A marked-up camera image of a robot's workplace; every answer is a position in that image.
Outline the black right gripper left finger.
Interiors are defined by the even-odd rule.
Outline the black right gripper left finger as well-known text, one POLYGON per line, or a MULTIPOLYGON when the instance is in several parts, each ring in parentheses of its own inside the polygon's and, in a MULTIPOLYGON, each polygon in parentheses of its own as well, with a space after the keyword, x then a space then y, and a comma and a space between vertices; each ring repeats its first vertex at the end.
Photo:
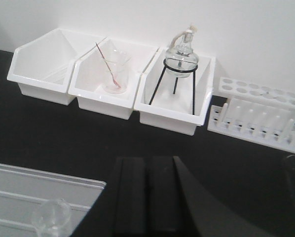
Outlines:
POLYGON ((125 158, 115 237, 180 237, 184 224, 172 157, 125 158))

